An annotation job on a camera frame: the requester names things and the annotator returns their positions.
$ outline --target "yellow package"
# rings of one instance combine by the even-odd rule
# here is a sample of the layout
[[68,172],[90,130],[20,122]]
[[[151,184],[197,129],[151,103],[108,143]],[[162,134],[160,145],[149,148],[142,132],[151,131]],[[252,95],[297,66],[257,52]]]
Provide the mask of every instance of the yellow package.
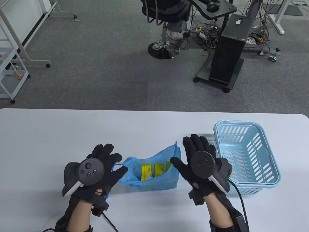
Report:
[[167,170],[168,170],[172,166],[172,163],[171,162],[167,162],[166,166],[167,166]]
[[161,176],[165,173],[165,164],[155,164],[155,177]]
[[152,178],[152,166],[151,164],[142,165],[142,180],[148,180]]

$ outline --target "controller button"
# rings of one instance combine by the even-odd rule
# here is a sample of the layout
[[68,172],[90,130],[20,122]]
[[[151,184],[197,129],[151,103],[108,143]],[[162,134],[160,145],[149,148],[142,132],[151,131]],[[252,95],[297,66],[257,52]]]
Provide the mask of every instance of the controller button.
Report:
[[91,166],[92,166],[91,163],[86,163],[86,168],[87,168],[87,169],[90,169]]

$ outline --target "chair wheel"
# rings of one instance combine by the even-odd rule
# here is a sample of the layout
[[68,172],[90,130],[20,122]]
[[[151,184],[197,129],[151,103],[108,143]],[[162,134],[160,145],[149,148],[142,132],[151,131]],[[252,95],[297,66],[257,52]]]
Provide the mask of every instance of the chair wheel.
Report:
[[194,78],[193,78],[193,82],[194,82],[194,83],[200,82],[200,79],[199,79],[198,77],[194,77]]
[[231,90],[229,90],[229,89],[227,89],[227,88],[223,88],[222,91],[223,91],[224,93],[229,93],[229,92],[231,92]]

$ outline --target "black desk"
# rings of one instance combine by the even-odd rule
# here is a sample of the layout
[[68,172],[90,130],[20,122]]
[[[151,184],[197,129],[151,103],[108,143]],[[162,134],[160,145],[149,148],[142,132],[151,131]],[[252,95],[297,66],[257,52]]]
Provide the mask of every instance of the black desk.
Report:
[[201,15],[208,20],[213,20],[237,11],[237,7],[235,7],[226,0],[219,0],[218,4],[220,6],[220,9],[217,12],[213,13],[207,11],[206,9],[207,5],[205,3],[202,3],[199,0],[189,0],[189,1],[192,2],[192,5],[194,5],[197,8],[197,10],[201,13]]

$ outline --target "hand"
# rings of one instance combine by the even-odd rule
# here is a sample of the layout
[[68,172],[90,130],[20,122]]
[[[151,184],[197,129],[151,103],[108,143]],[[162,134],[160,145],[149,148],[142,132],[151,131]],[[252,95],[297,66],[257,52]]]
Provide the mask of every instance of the hand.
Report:
[[189,182],[193,188],[200,188],[203,196],[218,191],[218,187],[210,180],[198,177],[193,173],[190,160],[194,153],[198,151],[206,151],[216,159],[216,148],[213,145],[209,145],[209,142],[204,136],[198,137],[198,135],[191,135],[191,137],[184,137],[182,142],[186,150],[188,164],[184,164],[179,158],[172,157],[171,163],[178,169],[182,177]]
[[105,173],[98,183],[90,186],[79,187],[72,194],[73,196],[89,202],[94,194],[106,195],[106,191],[109,192],[110,189],[118,182],[118,180],[120,180],[124,174],[126,174],[128,168],[124,166],[112,172],[112,167],[114,164],[122,160],[122,156],[120,154],[111,154],[113,149],[114,146],[111,144],[106,144],[105,146],[100,144],[97,145],[93,152],[87,156],[87,158],[99,159],[104,164]]

